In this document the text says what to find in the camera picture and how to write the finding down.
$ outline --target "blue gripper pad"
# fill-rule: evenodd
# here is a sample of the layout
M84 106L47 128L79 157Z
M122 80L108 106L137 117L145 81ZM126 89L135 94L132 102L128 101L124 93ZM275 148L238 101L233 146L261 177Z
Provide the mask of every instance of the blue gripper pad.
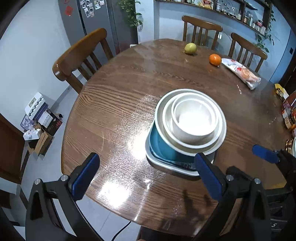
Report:
M220 201L222 199L222 185L218 178L211 171L208 165L212 165L209 161L205 161L198 153L195 155L194 164L202 182L206 186L208 192L214 200Z
M70 174L68 188L74 201L81 200L100 167L100 157L92 152L86 160Z
M252 152L254 155L270 162L270 163L278 163L279 157L277 156L277 152L271 151L263 146L254 145L252 148Z

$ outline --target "chair backrest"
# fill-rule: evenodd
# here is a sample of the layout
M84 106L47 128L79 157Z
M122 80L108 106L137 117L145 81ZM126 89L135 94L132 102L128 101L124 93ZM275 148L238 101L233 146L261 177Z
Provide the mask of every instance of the chair backrest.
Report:
M54 75L60 81L67 81L77 93L82 90L83 84L75 77L72 73L74 70L79 70L86 80L90 79L90 75L83 68L82 63L86 65L91 74L94 74L102 65L94 55L98 43L101 43L102 48L108 60L113 58L113 54L109 48L106 41L107 31L104 28L99 28L90 34L86 35L84 38L79 40L76 44L71 46L61 57L54 63L52 71ZM96 70L93 68L91 63L87 60L90 56L93 60Z
M231 47L230 47L228 56L230 58L232 58L235 43L238 42L238 44L241 46L241 48L240 48L240 51L239 51L239 55L237 57L237 61L239 62L239 60L240 60L240 58L242 56L242 51L245 48L246 52L244 54L244 57L243 57L241 63L244 64L246 62L249 51L251 52L251 55L250 55L247 67L250 67L254 55L260 56L261 59L260 59L258 65L257 65L257 67L255 69L255 72L258 72L258 70L260 69L260 67L261 67L261 65L263 63L263 60L267 59L267 54L264 51L262 51L261 49L259 49L258 47L256 47L254 44L252 44L251 42L249 42L248 40L244 39L243 37L239 36L236 33L232 33L231 37L232 37L232 43L231 43Z
M198 39L197 39L197 45L200 45L200 42L201 42L201 39L202 39L202 29L203 28L205 29L205 38L204 38L203 43L202 43L203 45L206 44L208 31L209 30L216 30L216 34L215 34L214 41L213 41L213 44L212 44L212 50L215 48L219 32L222 32L222 30L223 30L223 28L220 25L210 23L210 22L198 19L198 18L193 18L193 17L190 17L190 16L182 16L182 20L184 21L183 41L186 41L187 23L191 23L194 26L192 40L191 40L192 43L195 42L196 28L197 27L200 28L200 32L198 34Z

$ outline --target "orange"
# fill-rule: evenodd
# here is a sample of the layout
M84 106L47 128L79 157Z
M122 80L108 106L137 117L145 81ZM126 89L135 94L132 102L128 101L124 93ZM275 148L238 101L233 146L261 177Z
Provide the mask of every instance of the orange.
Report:
M209 61L212 65L218 66L221 64L222 59L218 54L211 54L209 57Z

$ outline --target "wood grain tabletop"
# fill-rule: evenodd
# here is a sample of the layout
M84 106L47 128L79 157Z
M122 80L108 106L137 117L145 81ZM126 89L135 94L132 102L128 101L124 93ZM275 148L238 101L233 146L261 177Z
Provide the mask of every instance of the wood grain tabletop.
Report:
M252 154L261 144L285 147L289 132L274 85L262 79L253 91L229 69L212 66L214 51L160 39L132 47L104 65L84 85L64 133L62 172L70 174L91 152L101 164L86 195L110 211L151 229L194 236L215 209L201 180L187 180L152 167L144 142L157 102L167 92L191 88L222 108L227 134L214 164L223 172L235 165L265 188L284 185L273 164Z

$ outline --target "gray refrigerator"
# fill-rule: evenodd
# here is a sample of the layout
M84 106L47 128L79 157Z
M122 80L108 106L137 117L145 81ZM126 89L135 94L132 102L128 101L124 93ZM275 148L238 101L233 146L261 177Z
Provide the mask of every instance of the gray refrigerator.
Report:
M106 29L106 40L114 56L129 48L130 44L137 44L137 29L128 24L118 2L119 0L58 0L70 44L75 44L98 28ZM100 44L97 45L94 54L101 64L107 62Z

